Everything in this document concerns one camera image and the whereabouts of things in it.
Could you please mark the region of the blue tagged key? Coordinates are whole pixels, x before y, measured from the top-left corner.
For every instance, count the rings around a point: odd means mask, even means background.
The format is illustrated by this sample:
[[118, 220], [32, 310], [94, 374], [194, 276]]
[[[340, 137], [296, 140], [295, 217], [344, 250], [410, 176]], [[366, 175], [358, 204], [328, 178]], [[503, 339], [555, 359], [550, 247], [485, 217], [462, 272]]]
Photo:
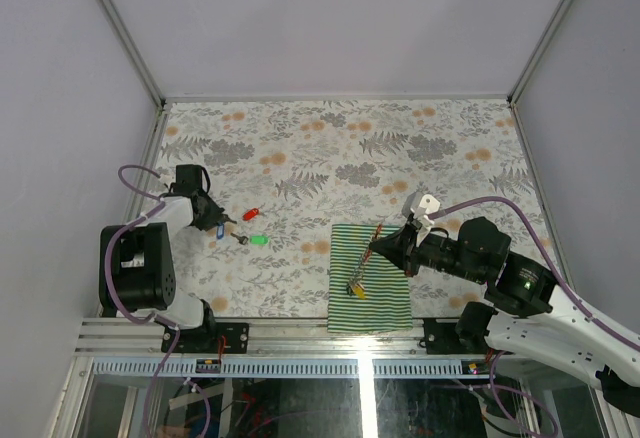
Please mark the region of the blue tagged key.
[[223, 239], [225, 236], [225, 226], [223, 224], [220, 224], [217, 226], [216, 229], [216, 238], [218, 240]]

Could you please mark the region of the red handled silver keyring carabiner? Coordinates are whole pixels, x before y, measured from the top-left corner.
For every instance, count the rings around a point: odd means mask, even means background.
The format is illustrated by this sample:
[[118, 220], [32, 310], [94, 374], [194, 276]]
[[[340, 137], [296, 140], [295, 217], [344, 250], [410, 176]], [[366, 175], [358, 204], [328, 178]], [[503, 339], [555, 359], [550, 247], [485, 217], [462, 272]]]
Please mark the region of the red handled silver keyring carabiner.
[[356, 268], [354, 269], [351, 278], [348, 281], [347, 284], [347, 293], [349, 296], [354, 296], [350, 290], [351, 287], [356, 287], [359, 286], [361, 288], [364, 289], [365, 291], [365, 287], [363, 285], [363, 280], [364, 280], [364, 274], [365, 274], [365, 269], [366, 269], [366, 265], [368, 263], [368, 261], [370, 260], [370, 257], [372, 255], [372, 251], [370, 249], [370, 245], [379, 239], [381, 232], [384, 228], [384, 223], [380, 223], [377, 225], [377, 227], [375, 228], [375, 231], [373, 232], [373, 234], [370, 237], [369, 240], [369, 244], [367, 245], [366, 249], [364, 250], [363, 254], [361, 255], [359, 262], [356, 266]]

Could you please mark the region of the yellow tagged keys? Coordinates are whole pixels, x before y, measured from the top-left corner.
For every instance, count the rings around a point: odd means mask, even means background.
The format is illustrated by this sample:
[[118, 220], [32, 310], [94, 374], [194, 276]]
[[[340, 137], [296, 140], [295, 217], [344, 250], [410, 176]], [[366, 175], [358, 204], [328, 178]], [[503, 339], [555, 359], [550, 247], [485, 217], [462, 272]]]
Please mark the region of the yellow tagged keys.
[[365, 299], [366, 298], [366, 294], [363, 288], [356, 286], [356, 287], [351, 287], [350, 288], [352, 294], [356, 297], [358, 297], [359, 299]]

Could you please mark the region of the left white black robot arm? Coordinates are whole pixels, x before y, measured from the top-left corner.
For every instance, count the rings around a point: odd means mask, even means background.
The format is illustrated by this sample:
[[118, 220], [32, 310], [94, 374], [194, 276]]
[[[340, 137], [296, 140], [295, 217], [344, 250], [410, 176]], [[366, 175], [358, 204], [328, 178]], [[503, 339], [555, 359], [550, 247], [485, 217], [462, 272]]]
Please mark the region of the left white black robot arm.
[[102, 309], [134, 324], [153, 321], [179, 330], [195, 351], [208, 352], [218, 343], [219, 329], [210, 305], [179, 287], [171, 240], [187, 228], [217, 230], [230, 218], [210, 196], [209, 174], [198, 164], [177, 166], [174, 182], [161, 194], [134, 186], [124, 176], [128, 170], [155, 178], [159, 174], [141, 165], [123, 165], [118, 170], [122, 184], [154, 206], [126, 224], [101, 231]]

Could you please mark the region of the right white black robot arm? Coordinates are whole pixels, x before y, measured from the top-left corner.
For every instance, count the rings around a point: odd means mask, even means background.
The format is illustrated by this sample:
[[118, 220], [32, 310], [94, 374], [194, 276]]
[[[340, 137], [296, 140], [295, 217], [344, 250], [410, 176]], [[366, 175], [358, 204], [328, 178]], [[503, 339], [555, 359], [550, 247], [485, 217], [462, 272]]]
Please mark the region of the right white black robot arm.
[[484, 346], [524, 355], [602, 392], [610, 405], [639, 414], [639, 336], [579, 298], [538, 262], [514, 253], [511, 239], [484, 217], [451, 239], [407, 223], [369, 248], [406, 275], [428, 267], [485, 286], [484, 303], [456, 327], [467, 352]]

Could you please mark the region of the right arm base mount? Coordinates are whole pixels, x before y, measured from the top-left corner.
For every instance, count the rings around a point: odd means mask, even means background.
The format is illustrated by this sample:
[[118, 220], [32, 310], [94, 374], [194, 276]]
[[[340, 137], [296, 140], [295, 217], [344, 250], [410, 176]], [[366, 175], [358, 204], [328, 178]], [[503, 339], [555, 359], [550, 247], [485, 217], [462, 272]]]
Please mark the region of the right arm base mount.
[[493, 307], [469, 302], [458, 318], [424, 318], [423, 337], [418, 346], [428, 355], [486, 354], [489, 345], [485, 337], [496, 314]]

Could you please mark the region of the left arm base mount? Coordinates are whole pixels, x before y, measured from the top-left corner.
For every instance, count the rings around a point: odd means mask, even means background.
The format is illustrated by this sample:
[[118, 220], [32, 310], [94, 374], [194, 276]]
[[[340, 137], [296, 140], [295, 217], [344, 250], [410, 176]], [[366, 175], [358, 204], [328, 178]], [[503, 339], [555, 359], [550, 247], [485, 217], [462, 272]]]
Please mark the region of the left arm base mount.
[[180, 331], [173, 353], [246, 354], [250, 325], [244, 322], [220, 322], [206, 304], [203, 322], [196, 328]]

